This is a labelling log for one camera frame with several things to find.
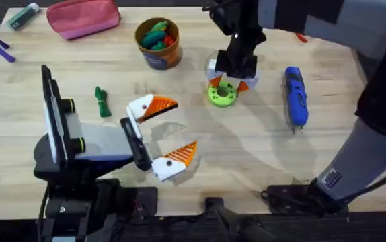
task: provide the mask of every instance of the green plastic part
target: green plastic part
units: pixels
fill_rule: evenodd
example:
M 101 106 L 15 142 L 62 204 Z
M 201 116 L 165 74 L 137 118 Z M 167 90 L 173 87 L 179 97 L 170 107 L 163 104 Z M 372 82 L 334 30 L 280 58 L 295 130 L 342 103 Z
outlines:
M 108 104 L 106 103 L 106 100 L 108 98 L 108 94 L 105 90 L 100 89 L 100 87 L 96 87 L 94 90 L 94 96 L 98 100 L 98 106 L 99 106 L 99 114 L 102 118 L 111 116 L 111 111 L 108 107 Z
M 166 31 L 167 29 L 167 26 L 169 25 L 169 23 L 165 20 L 165 21 L 160 21 L 158 22 L 157 24 L 155 24 L 150 32 L 154 32 L 154 31 Z
M 155 31 L 147 34 L 142 39 L 142 47 L 150 49 L 155 45 L 159 40 L 164 39 L 166 36 L 166 32 L 164 31 Z
M 166 49 L 166 43 L 163 41 L 158 41 L 157 44 L 155 44 L 151 50 L 164 50 Z
M 209 102 L 220 108 L 225 108 L 235 103 L 236 97 L 236 89 L 225 80 L 221 80 L 217 88 L 212 85 L 208 88 Z

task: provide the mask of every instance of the blue power tool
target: blue power tool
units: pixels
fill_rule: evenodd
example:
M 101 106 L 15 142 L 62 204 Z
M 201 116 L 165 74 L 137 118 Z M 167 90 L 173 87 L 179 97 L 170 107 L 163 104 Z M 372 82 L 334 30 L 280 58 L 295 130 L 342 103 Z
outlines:
M 293 134 L 295 134 L 296 127 L 303 128 L 308 121 L 307 94 L 299 68 L 287 67 L 285 78 L 288 115 Z

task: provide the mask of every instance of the pink pouch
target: pink pouch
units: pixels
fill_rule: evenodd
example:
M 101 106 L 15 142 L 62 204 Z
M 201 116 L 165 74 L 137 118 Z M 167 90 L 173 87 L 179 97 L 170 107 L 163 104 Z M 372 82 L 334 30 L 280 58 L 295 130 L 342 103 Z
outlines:
M 68 40 L 117 26 L 121 17 L 114 0 L 68 0 L 49 7 L 46 18 Z

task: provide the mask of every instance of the wooden table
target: wooden table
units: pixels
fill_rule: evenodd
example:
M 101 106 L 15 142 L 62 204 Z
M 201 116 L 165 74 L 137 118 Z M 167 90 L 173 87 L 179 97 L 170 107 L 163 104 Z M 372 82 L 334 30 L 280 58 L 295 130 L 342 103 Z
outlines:
M 10 9 L 5 20 L 20 9 Z M 349 135 L 356 101 L 364 88 L 353 52 L 294 34 L 265 30 L 268 41 L 256 49 L 261 80 L 230 108 L 216 108 L 205 96 L 204 66 L 224 36 L 200 8 L 121 8 L 117 28 L 74 41 L 63 40 L 43 11 L 21 32 L 0 27 L 17 62 L 0 57 L 0 218 L 36 218 L 44 182 L 33 175 L 33 150 L 45 133 L 40 65 L 47 64 L 63 97 L 77 104 L 82 122 L 119 126 L 128 102 L 148 93 L 174 98 L 179 108 L 141 125 L 153 154 L 198 141 L 188 170 L 158 182 L 133 164 L 108 174 L 125 186 L 157 186 L 160 215 L 198 214 L 207 196 L 221 196 L 235 212 L 268 212 L 258 191 L 270 184 L 307 183 L 332 160 Z M 184 57 L 168 71 L 150 69 L 134 43 L 143 20 L 163 16 L 177 23 Z M 282 72 L 301 68 L 310 117 L 292 135 L 284 119 Z M 111 118 L 102 119 L 93 96 L 109 91 Z M 356 200 L 352 210 L 386 210 L 386 187 Z

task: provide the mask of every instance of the orange object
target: orange object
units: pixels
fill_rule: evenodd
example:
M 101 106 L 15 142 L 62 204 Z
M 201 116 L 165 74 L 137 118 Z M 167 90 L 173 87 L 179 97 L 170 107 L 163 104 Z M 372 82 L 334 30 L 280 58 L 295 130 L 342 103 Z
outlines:
M 138 123 L 144 122 L 154 116 L 157 116 L 161 113 L 169 111 L 178 107 L 178 102 L 168 97 L 153 97 L 150 105 L 143 106 L 143 109 L 147 109 L 144 113 L 144 116 L 139 118 Z
M 219 75 L 218 77 L 215 77 L 214 79 L 211 79 L 209 81 L 209 83 L 211 83 L 211 85 L 213 87 L 217 88 L 219 86 L 219 84 L 220 84 L 221 77 L 222 77 L 222 75 Z
M 190 143 L 185 147 L 181 147 L 176 151 L 172 151 L 171 153 L 165 155 L 164 157 L 172 159 L 174 161 L 182 162 L 186 164 L 186 166 L 188 166 L 190 162 L 192 162 L 192 159 L 196 152 L 197 144 L 198 144 L 198 141 L 194 141 L 193 143 Z
M 237 92 L 243 92 L 243 91 L 248 91 L 249 87 L 247 86 L 247 83 L 241 81 L 239 82 L 238 90 Z
M 303 43 L 307 43 L 307 42 L 308 42 L 308 40 L 306 39 L 306 37 L 305 37 L 304 35 L 300 34 L 300 33 L 296 33 L 296 37 L 297 37 L 300 41 L 302 41 Z

